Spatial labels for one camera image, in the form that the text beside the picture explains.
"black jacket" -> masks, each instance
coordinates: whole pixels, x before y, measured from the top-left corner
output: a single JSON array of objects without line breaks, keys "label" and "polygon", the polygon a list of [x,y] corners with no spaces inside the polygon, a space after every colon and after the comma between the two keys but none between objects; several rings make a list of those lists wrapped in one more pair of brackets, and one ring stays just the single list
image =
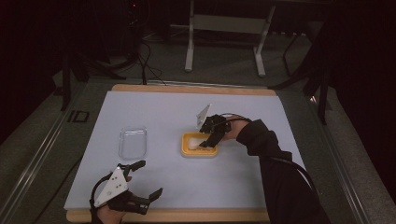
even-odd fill
[{"label": "black jacket", "polygon": [[260,157],[262,186],[271,223],[330,223],[320,202],[303,176],[294,167],[267,157],[291,161],[291,153],[282,151],[276,134],[261,120],[250,122],[236,141],[247,147],[247,154]]}]

